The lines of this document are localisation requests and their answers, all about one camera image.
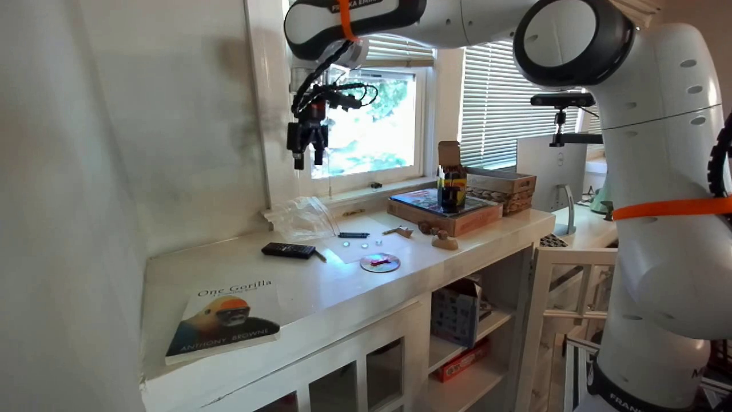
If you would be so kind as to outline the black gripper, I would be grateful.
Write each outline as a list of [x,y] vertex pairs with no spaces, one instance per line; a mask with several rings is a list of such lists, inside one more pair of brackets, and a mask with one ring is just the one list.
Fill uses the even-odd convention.
[[338,85],[316,87],[307,94],[305,103],[295,109],[289,124],[287,149],[293,150],[295,168],[305,168],[305,149],[314,146],[314,164],[324,163],[327,125],[324,109],[352,109],[359,100]]

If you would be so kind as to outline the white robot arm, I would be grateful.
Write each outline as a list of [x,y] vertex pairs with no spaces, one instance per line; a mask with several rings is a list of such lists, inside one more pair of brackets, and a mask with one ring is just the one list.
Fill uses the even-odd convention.
[[709,342],[732,337],[729,119],[701,30],[639,28],[610,0],[293,0],[284,13],[299,59],[380,32],[436,47],[508,36],[526,79],[598,99],[617,262],[579,409],[694,412]]

